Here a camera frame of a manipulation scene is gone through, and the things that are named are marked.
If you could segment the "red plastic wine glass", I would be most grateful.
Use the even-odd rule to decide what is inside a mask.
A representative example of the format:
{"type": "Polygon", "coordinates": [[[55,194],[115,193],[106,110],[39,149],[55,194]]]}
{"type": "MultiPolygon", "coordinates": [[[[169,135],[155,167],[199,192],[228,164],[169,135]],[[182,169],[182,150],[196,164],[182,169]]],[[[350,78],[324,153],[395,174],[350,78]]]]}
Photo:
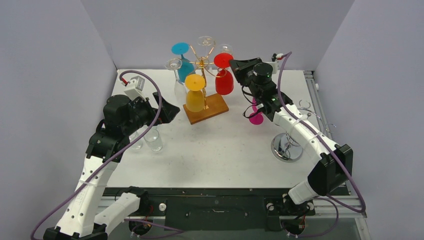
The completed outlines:
{"type": "Polygon", "coordinates": [[[231,72],[230,60],[233,56],[229,53],[219,53],[215,56],[213,63],[218,68],[215,77],[215,90],[220,95],[229,95],[234,90],[234,79],[231,72]]]}

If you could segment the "yellow plastic wine glass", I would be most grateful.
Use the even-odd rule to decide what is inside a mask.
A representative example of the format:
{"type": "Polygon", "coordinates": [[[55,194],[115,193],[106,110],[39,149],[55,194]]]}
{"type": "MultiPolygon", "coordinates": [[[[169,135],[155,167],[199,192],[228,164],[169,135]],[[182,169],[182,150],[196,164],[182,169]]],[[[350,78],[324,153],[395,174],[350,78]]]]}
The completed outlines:
{"type": "Polygon", "coordinates": [[[186,108],[194,113],[200,112],[205,106],[203,89],[205,79],[199,74],[190,74],[185,79],[185,86],[189,90],[186,95],[186,108]]]}

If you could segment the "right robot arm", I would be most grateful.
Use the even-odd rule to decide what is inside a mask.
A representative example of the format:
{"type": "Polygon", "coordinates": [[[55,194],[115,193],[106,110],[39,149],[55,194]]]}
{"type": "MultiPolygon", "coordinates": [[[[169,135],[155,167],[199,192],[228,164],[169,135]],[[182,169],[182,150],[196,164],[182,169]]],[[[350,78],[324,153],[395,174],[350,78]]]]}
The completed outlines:
{"type": "Polygon", "coordinates": [[[281,127],[302,148],[313,164],[307,178],[296,184],[282,199],[283,209],[296,213],[304,202],[326,196],[351,177],[353,150],[339,145],[313,126],[293,101],[273,82],[273,67],[259,57],[229,61],[237,82],[250,90],[258,110],[281,127]]]}

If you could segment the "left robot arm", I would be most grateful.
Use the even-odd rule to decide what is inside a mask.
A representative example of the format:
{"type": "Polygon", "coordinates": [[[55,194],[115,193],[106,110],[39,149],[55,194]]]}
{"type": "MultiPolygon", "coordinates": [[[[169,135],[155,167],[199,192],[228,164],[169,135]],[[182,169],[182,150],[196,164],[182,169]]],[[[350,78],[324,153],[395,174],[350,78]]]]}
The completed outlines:
{"type": "Polygon", "coordinates": [[[116,203],[96,213],[112,173],[131,144],[130,136],[143,126],[150,130],[169,124],[180,112],[158,92],[153,97],[157,108],[141,96],[131,100],[118,94],[107,99],[104,118],[89,139],[75,192],[66,200],[68,206],[56,226],[45,230],[44,240],[106,240],[128,215],[143,215],[149,210],[147,191],[130,186],[116,203]]]}

